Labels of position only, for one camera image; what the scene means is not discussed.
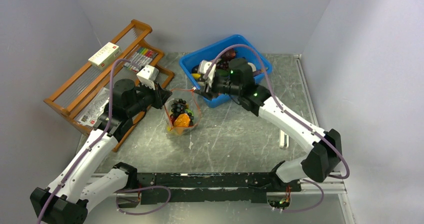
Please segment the dark grape bunch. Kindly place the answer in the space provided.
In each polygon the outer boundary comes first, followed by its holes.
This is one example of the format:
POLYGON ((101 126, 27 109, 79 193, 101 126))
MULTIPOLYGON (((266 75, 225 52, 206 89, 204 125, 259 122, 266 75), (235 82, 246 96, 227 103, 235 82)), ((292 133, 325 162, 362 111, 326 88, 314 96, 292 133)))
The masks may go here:
MULTIPOLYGON (((171 106, 170 106, 170 114, 169 114, 172 125, 173 125, 174 120, 180 114, 186 114, 185 109, 189 109, 189 104, 186 100, 180 98, 180 99, 175 99, 175 100, 172 101, 171 106)), ((192 124, 193 124, 192 126, 194 126, 194 119, 195 119, 194 114, 191 116, 191 119, 192 119, 192 124)))

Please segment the clear zip bag red zipper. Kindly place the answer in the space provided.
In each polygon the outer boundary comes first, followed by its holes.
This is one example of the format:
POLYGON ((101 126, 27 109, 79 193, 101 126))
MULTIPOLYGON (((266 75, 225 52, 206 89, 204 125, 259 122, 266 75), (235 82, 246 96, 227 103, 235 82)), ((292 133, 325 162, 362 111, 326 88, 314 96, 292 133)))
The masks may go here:
POLYGON ((168 134, 182 136, 199 125, 202 113, 195 90, 196 88, 171 90, 171 96, 164 105, 168 134))

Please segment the yellow banana bunch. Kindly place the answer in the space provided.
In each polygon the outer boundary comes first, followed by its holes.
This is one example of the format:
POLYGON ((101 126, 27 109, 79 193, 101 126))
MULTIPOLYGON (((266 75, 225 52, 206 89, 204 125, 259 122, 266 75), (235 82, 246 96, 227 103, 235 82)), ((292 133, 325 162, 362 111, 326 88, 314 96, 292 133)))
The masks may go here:
POLYGON ((168 134, 179 135, 179 136, 185 134, 190 129, 191 129, 190 126, 173 126, 171 124, 168 124, 166 126, 166 130, 168 134))

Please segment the green bumpy fruit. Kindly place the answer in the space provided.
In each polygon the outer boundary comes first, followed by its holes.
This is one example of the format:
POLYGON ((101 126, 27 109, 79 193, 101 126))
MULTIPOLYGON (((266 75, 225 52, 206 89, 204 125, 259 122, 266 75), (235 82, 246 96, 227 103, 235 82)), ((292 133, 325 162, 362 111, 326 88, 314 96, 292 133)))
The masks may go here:
POLYGON ((190 109, 185 109, 184 110, 184 112, 186 113, 186 114, 188 114, 189 116, 193 116, 194 114, 193 114, 193 111, 192 110, 190 110, 190 109))

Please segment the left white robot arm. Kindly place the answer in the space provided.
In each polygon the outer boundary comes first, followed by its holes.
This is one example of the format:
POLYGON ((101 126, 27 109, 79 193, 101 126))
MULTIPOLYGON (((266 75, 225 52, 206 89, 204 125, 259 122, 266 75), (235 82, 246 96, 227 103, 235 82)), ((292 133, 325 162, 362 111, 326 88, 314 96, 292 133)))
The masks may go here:
POLYGON ((133 117, 148 107, 161 109, 171 95, 170 90, 154 81, 136 85, 131 79, 121 79, 111 83, 108 104, 84 146, 54 181, 31 193, 37 223, 82 224, 88 213, 110 194, 136 192, 140 187, 137 169, 123 162, 91 185, 86 183, 133 127, 133 117))

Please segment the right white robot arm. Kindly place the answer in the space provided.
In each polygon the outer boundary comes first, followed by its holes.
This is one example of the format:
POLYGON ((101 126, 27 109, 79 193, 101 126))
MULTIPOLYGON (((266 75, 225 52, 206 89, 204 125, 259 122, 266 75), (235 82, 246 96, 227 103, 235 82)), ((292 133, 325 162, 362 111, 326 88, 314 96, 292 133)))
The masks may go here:
POLYGON ((237 97, 245 110, 274 124, 306 153, 274 167, 269 183, 275 191, 282 191, 289 182, 303 178, 322 183, 340 163, 340 134, 335 129, 325 131, 306 121, 272 95, 267 87, 256 83, 252 67, 244 58, 230 61, 227 77, 215 72, 216 67, 210 61, 201 61, 198 73, 204 76, 204 85, 196 90, 197 94, 208 100, 220 94, 237 97))

